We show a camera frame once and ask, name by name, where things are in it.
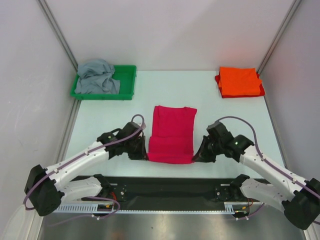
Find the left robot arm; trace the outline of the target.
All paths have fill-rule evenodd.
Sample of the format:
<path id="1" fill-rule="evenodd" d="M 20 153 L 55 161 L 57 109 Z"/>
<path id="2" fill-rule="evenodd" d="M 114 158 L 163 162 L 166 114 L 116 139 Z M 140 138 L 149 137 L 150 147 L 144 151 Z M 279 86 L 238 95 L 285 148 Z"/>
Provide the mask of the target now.
<path id="1" fill-rule="evenodd" d="M 113 188 L 102 174 L 94 174 L 82 180 L 75 178 L 85 169 L 123 153 L 131 160 L 146 160 L 143 132 L 128 137 L 106 132 L 72 158 L 48 167 L 39 164 L 34 166 L 24 188 L 24 202 L 30 201 L 32 206 L 25 209 L 35 210 L 39 216 L 44 217 L 53 213 L 62 203 L 114 198 Z"/>

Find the crimson red t shirt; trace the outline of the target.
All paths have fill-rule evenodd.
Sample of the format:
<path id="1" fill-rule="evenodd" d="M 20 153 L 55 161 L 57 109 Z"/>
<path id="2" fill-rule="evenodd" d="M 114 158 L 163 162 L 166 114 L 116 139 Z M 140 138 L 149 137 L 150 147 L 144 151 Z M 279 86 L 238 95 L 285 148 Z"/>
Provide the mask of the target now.
<path id="1" fill-rule="evenodd" d="M 155 163 L 187 165 L 194 156 L 194 123 L 197 109 L 155 106 L 148 159 Z"/>

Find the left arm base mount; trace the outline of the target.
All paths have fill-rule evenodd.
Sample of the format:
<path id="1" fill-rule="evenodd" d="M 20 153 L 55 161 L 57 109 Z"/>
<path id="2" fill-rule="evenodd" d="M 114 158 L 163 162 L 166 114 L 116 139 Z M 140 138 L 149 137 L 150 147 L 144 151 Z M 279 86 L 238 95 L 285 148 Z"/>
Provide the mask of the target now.
<path id="1" fill-rule="evenodd" d="M 108 181 L 102 184 L 102 189 L 98 195 L 102 198 L 110 198 L 118 202 L 125 202 L 127 196 L 127 186 L 118 183 L 109 183 Z"/>

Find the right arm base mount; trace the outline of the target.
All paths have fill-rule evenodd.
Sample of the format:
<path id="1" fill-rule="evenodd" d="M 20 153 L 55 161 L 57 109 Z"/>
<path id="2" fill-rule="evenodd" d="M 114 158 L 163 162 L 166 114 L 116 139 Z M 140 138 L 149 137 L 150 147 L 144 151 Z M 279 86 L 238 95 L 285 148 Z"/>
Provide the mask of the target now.
<path id="1" fill-rule="evenodd" d="M 242 194 L 239 187 L 222 184 L 214 187 L 214 200 L 216 202 L 247 202 L 248 198 Z"/>

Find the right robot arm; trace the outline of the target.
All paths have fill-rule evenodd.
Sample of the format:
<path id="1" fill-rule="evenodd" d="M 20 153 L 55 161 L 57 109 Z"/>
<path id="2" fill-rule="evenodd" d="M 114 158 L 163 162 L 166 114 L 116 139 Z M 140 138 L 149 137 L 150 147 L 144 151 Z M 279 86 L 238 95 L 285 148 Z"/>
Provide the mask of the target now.
<path id="1" fill-rule="evenodd" d="M 230 194 L 242 201 L 245 197 L 258 200 L 284 213 L 295 227 L 307 230 L 320 214 L 320 183 L 310 181 L 270 158 L 260 156 L 254 143 L 243 135 L 213 139 L 204 136 L 200 148 L 192 158 L 194 162 L 214 163 L 218 155 L 257 172 L 268 183 L 261 183 L 245 174 L 231 182 Z"/>

